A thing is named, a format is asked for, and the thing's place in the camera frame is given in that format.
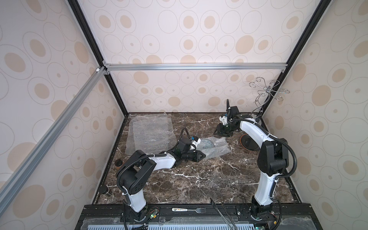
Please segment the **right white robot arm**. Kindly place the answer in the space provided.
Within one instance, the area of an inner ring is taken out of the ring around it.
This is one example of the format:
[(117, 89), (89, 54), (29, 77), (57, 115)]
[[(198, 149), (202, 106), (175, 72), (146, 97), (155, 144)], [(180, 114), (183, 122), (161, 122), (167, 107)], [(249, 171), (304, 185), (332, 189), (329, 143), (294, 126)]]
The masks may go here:
[(285, 139), (270, 134), (251, 115), (240, 113), (237, 106), (230, 106), (229, 100), (226, 105), (226, 113), (219, 118), (214, 134), (230, 137), (234, 131), (241, 130), (260, 148), (257, 159), (260, 180), (250, 207), (253, 219), (259, 220), (272, 210), (278, 180), (296, 171), (296, 154)]

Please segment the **bubble wrap sheet around orange plate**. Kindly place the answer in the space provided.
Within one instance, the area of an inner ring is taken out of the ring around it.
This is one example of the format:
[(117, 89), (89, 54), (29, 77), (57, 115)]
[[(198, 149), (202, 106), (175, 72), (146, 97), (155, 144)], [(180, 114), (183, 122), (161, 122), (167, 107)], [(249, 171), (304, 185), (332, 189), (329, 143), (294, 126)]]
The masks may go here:
[(136, 117), (138, 116), (135, 116), (131, 119), (130, 123), (129, 123), (129, 129), (128, 129), (128, 137), (127, 137), (127, 140), (126, 140), (126, 151), (125, 151), (125, 154), (127, 155), (132, 155), (135, 151), (133, 151), (133, 140), (132, 140), (132, 128), (131, 128), (131, 123), (133, 120), (135, 120)]

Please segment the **bubble wrap sheet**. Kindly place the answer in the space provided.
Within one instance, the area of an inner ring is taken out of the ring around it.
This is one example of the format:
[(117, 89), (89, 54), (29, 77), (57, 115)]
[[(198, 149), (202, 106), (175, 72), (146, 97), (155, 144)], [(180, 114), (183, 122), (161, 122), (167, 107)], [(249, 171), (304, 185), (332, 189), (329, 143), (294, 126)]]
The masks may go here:
[(157, 154), (177, 143), (172, 120), (166, 114), (138, 116), (131, 123), (133, 151)]

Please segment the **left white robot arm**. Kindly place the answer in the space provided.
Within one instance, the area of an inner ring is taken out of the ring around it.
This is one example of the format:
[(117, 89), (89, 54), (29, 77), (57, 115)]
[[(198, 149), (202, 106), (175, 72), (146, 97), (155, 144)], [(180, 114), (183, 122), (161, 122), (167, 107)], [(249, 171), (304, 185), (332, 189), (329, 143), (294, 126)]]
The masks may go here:
[(169, 150), (157, 154), (135, 151), (116, 173), (117, 187), (126, 198), (128, 215), (136, 222), (147, 220), (148, 208), (143, 188), (154, 171), (172, 169), (182, 163), (198, 163), (206, 155), (197, 149), (201, 139), (190, 136), (187, 128), (182, 128), (179, 140)]

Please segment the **dark grey dinner plate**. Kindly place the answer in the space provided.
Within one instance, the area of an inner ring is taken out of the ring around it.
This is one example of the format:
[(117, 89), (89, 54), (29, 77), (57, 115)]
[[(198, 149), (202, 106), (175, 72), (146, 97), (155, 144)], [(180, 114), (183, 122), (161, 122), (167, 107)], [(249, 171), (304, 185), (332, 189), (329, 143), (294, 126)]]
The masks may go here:
[(259, 151), (260, 147), (258, 144), (248, 135), (244, 134), (240, 137), (240, 144), (244, 149), (250, 151)]

